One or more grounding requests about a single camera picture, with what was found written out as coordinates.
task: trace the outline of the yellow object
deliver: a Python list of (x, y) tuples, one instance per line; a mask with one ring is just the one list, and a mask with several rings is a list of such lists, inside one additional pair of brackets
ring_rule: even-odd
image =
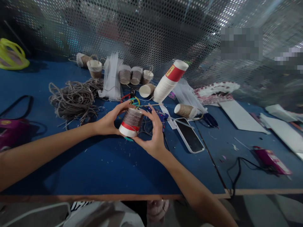
[(139, 108), (139, 106), (140, 106), (140, 101), (139, 101), (139, 99), (135, 96), (135, 98), (136, 98), (136, 100), (138, 101), (138, 106), (135, 108), (135, 109), (138, 109)]
[(0, 68), (5, 70), (20, 70), (29, 66), (22, 48), (8, 39), (0, 39)]

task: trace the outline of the hand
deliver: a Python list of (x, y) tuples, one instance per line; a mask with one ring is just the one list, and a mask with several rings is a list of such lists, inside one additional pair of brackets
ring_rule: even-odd
[(127, 100), (108, 112), (103, 118), (99, 121), (94, 122), (94, 129), (98, 135), (121, 135), (120, 131), (115, 127), (114, 121), (117, 116), (125, 112), (128, 108), (135, 108), (134, 105), (130, 104), (130, 100)]
[(162, 157), (163, 152), (166, 152), (167, 149), (164, 146), (164, 137), (162, 132), (162, 122), (156, 113), (155, 109), (149, 105), (152, 109), (151, 113), (146, 112), (145, 110), (140, 109), (144, 116), (147, 116), (153, 125), (152, 129), (152, 139), (149, 141), (143, 141), (139, 137), (133, 137), (132, 139), (139, 144), (144, 150), (147, 151), (152, 157), (159, 160)]

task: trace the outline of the red label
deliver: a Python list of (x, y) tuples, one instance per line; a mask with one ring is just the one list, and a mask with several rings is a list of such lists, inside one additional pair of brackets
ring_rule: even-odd
[(128, 124), (126, 124), (124, 121), (122, 121), (122, 124), (121, 124), (124, 128), (127, 128), (128, 130), (131, 130), (131, 131), (134, 131), (134, 129), (136, 131), (139, 131), (140, 127), (137, 127), (137, 126), (129, 126)]
[(172, 65), (171, 68), (165, 74), (165, 76), (167, 76), (168, 79), (174, 82), (178, 82), (184, 73), (185, 71), (178, 69), (176, 66)]

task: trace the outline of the phone screen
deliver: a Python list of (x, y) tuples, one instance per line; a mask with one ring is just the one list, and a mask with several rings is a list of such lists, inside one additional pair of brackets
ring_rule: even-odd
[[(187, 125), (189, 124), (185, 118), (180, 118), (178, 120)], [(177, 121), (176, 121), (176, 124), (178, 125), (180, 131), (182, 132), (185, 140), (187, 141), (187, 143), (189, 144), (189, 147), (191, 148), (191, 150), (193, 152), (198, 152), (198, 151), (201, 151), (204, 149), (203, 144), (201, 143), (201, 141), (199, 140), (199, 138), (197, 137), (197, 135), (195, 134), (195, 132), (192, 128), (187, 127)]]

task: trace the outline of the smartphone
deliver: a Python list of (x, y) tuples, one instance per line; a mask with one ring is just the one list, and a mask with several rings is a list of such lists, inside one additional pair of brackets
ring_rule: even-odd
[[(186, 118), (177, 118), (177, 120), (189, 125)], [(202, 142), (192, 128), (187, 127), (175, 120), (173, 122), (190, 153), (196, 154), (204, 151)]]

